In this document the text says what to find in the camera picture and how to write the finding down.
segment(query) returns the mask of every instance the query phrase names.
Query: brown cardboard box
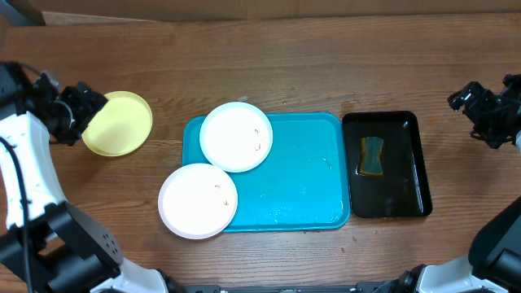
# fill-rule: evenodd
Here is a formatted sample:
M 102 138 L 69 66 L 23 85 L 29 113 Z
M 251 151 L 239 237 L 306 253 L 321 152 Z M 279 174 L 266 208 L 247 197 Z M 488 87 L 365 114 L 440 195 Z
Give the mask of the brown cardboard box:
M 30 0 L 40 11 L 139 20 L 244 20 L 521 11 L 519 0 Z

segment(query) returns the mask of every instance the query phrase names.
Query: wooden tabletop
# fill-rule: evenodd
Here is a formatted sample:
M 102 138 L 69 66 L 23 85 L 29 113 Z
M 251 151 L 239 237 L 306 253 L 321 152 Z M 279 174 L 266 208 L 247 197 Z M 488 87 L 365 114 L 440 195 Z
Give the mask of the wooden tabletop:
M 338 285 L 397 278 L 421 263 L 465 255 L 479 228 L 519 196 L 521 157 L 469 137 L 447 97 L 469 81 L 501 89 L 521 72 L 521 15 L 426 15 L 306 20 L 9 28 L 1 59 L 128 90 L 154 113 L 147 143 L 106 158 L 82 142 L 52 146 L 68 199 L 102 222 L 130 260 L 182 284 Z M 195 116 L 247 97 L 265 112 L 410 110 L 416 114 L 433 213 L 364 220 L 339 230 L 173 235 L 157 211 L 166 177 L 181 166 Z M 5 217 L 0 196 L 0 218 Z M 0 291 L 22 292 L 0 270 Z

